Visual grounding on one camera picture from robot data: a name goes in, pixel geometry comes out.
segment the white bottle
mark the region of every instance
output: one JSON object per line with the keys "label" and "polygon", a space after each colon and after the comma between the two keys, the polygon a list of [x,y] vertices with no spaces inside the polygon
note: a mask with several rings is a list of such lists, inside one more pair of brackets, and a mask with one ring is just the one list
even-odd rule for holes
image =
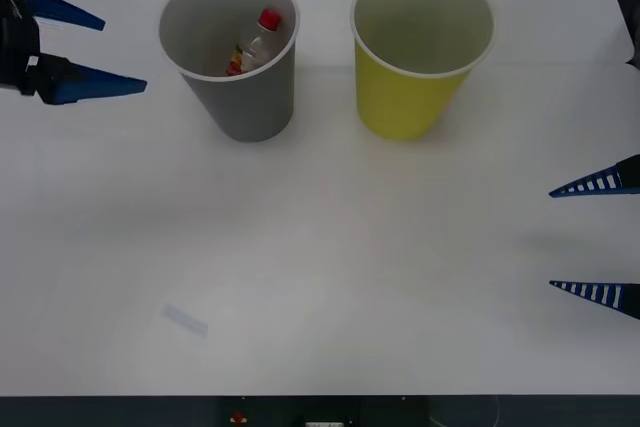
{"label": "white bottle", "polygon": [[257,26],[247,32],[236,45],[227,67],[227,77],[259,69],[279,52],[276,35],[282,17],[273,9],[264,9]]}

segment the white table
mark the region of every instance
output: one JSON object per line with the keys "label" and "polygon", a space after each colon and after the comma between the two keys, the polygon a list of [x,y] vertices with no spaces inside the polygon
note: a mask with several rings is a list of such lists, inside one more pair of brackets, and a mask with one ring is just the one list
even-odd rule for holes
{"label": "white table", "polygon": [[105,32],[43,50],[150,85],[0,93],[0,395],[640,394],[640,323],[547,284],[640,282],[640,199],[547,196],[640,152],[615,0],[495,0],[413,143],[357,117],[351,0],[298,0],[296,113],[257,145],[163,60],[164,0],[69,1]]}

